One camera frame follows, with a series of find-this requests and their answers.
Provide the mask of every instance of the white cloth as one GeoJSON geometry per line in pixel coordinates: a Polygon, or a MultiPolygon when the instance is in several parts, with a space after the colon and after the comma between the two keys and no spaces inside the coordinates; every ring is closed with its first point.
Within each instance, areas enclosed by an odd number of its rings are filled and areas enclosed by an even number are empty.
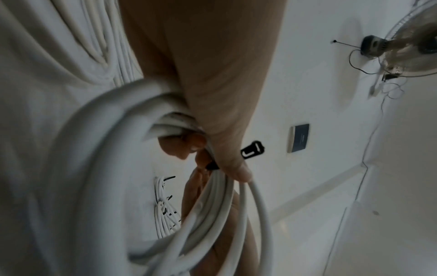
{"type": "Polygon", "coordinates": [[[141,77],[115,0],[0,0],[0,275],[48,273],[25,197],[49,146],[81,106],[141,77]]]}

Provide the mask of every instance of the hand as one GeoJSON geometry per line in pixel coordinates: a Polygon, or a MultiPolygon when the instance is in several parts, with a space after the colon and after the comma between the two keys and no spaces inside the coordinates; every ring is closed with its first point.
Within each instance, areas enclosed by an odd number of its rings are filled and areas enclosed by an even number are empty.
{"type": "MultiPolygon", "coordinates": [[[[181,212],[182,223],[200,196],[200,193],[207,184],[210,176],[210,173],[202,167],[211,161],[211,157],[202,155],[201,158],[197,159],[197,161],[199,167],[196,168],[191,174],[190,179],[185,185],[185,190],[183,193],[181,212]]],[[[197,264],[195,268],[190,271],[191,276],[217,275],[228,254],[232,239],[234,237],[235,228],[237,226],[238,210],[239,196],[236,192],[234,192],[229,216],[222,232],[205,257],[197,264]]],[[[244,276],[256,275],[257,269],[258,253],[256,249],[254,233],[248,221],[243,251],[241,253],[240,261],[235,274],[244,276]]]]}
{"type": "MultiPolygon", "coordinates": [[[[180,79],[218,166],[252,178],[240,155],[275,48],[285,0],[120,0],[127,38],[144,75],[180,79]]],[[[160,139],[181,159],[202,149],[200,135],[160,139]]]]}

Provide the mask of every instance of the black cable clip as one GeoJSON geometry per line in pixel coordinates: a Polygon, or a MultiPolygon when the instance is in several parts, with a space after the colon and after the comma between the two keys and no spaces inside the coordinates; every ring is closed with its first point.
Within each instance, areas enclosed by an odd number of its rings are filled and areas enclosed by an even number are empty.
{"type": "MultiPolygon", "coordinates": [[[[263,154],[264,150],[265,148],[260,141],[253,141],[249,146],[241,150],[241,156],[246,160],[263,154]]],[[[214,171],[214,170],[218,170],[219,166],[217,166],[217,163],[213,161],[206,166],[206,169],[209,171],[214,171]]]]}

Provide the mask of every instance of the cable coil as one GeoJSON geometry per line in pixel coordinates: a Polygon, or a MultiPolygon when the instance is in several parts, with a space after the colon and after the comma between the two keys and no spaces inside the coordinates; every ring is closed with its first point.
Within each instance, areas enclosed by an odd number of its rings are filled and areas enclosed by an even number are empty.
{"type": "MultiPolygon", "coordinates": [[[[36,240],[55,273],[129,275],[131,261],[146,265],[145,275],[177,275],[192,269],[210,250],[234,192],[234,181],[220,170],[213,171],[176,233],[155,241],[126,241],[124,233],[124,183],[140,143],[202,132],[181,95],[176,80],[138,80],[96,98],[63,127],[41,175],[43,189],[29,198],[36,240]]],[[[247,223],[246,186],[239,185],[236,232],[218,275],[233,275],[238,265],[247,223]]],[[[267,276],[273,265],[268,212],[254,181],[249,188],[261,225],[257,275],[267,276]]]]}

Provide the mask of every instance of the wall fan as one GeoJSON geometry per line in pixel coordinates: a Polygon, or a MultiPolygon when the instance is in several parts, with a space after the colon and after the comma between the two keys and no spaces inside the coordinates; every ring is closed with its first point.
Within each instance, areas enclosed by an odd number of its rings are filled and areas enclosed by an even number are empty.
{"type": "Polygon", "coordinates": [[[381,68],[402,77],[437,73],[437,0],[417,7],[385,38],[366,36],[361,54],[378,58],[381,68]]]}

